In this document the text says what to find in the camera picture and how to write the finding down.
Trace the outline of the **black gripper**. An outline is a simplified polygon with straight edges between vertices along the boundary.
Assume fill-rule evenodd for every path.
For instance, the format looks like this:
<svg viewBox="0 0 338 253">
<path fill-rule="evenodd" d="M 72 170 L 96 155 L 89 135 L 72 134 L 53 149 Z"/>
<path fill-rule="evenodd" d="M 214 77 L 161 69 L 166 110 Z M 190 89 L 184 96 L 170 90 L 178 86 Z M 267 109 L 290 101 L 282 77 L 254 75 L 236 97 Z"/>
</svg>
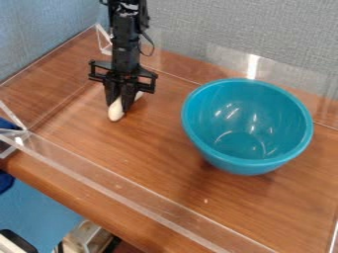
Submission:
<svg viewBox="0 0 338 253">
<path fill-rule="evenodd" d="M 88 79 L 103 84 L 107 105 L 111 105 L 119 98 L 123 84 L 121 107 L 124 113 L 129 111 L 139 91 L 155 93 L 159 75 L 140 64 L 127 72 L 117 70 L 108 61 L 89 60 L 88 65 Z"/>
</svg>

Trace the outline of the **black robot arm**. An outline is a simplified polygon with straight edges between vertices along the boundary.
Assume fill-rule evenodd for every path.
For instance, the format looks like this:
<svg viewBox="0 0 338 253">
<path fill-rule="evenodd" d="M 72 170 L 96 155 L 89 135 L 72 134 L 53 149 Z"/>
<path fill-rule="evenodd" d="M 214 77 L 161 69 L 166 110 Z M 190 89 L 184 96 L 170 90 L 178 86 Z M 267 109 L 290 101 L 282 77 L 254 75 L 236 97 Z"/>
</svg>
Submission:
<svg viewBox="0 0 338 253">
<path fill-rule="evenodd" d="M 141 42 L 149 27 L 147 0 L 99 0 L 108 9 L 109 41 L 112 56 L 109 61 L 91 60 L 88 78 L 104 86 L 108 106 L 121 99 L 121 109 L 127 112 L 139 92 L 155 93 L 159 75 L 140 64 Z"/>
</svg>

